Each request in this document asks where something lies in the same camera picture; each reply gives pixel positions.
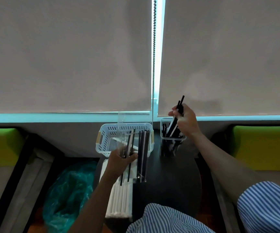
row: person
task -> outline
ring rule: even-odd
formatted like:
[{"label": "person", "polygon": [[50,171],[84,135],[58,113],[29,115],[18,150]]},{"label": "person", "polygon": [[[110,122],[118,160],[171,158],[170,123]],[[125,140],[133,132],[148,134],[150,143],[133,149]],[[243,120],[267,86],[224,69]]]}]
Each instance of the person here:
[{"label": "person", "polygon": [[[201,133],[193,110],[186,104],[183,106],[183,115],[174,106],[169,116],[177,117],[181,132],[195,143],[221,186],[237,204],[247,232],[280,233],[280,186],[264,180],[258,173],[209,141]],[[136,153],[122,159],[117,150],[111,152],[104,175],[68,233],[102,231],[112,186],[127,165],[136,158]],[[213,233],[196,219],[158,204],[148,204],[143,217],[127,229],[127,233],[140,232]]]}]

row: green cushion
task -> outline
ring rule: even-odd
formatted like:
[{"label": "green cushion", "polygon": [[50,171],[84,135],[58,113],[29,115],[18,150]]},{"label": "green cushion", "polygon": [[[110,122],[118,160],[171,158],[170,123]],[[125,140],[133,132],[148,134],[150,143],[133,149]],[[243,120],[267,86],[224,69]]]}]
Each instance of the green cushion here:
[{"label": "green cushion", "polygon": [[280,171],[280,126],[235,126],[230,154],[254,170]]},{"label": "green cushion", "polygon": [[14,128],[0,128],[0,166],[14,166],[25,139]]}]

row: forearm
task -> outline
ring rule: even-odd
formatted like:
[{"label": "forearm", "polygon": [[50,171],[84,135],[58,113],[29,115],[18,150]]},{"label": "forearm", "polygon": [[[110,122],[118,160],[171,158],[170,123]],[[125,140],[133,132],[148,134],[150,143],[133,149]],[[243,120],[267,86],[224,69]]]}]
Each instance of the forearm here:
[{"label": "forearm", "polygon": [[100,233],[113,182],[102,178],[68,233]]},{"label": "forearm", "polygon": [[214,145],[203,134],[191,135],[190,139],[234,203],[247,188],[263,181],[258,173]]}]

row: hand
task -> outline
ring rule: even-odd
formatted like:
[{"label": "hand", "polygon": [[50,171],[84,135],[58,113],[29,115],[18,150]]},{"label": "hand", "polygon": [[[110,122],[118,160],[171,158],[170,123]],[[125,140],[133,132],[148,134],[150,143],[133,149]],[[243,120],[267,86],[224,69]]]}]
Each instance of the hand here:
[{"label": "hand", "polygon": [[178,119],[178,127],[180,131],[190,138],[193,138],[196,135],[201,134],[201,131],[199,129],[196,115],[194,111],[189,108],[186,104],[183,105],[183,116],[179,114],[178,111],[176,111],[177,106],[172,107],[172,110],[168,113],[169,116],[175,116]]},{"label": "hand", "polygon": [[113,150],[109,156],[108,165],[104,171],[102,178],[114,184],[115,181],[126,170],[127,166],[138,158],[137,153],[127,158],[121,158],[119,156],[119,150]]}]

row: basket handle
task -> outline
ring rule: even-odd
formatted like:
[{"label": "basket handle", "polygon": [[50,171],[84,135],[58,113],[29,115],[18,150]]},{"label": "basket handle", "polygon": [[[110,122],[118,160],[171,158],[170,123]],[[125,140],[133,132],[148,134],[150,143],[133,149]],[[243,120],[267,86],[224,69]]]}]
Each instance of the basket handle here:
[{"label": "basket handle", "polygon": [[151,141],[152,141],[152,143],[154,143],[154,130],[152,130],[152,133],[151,133]]},{"label": "basket handle", "polygon": [[98,132],[98,136],[97,136],[97,140],[96,140],[96,144],[100,144],[100,138],[101,138],[101,132]]}]

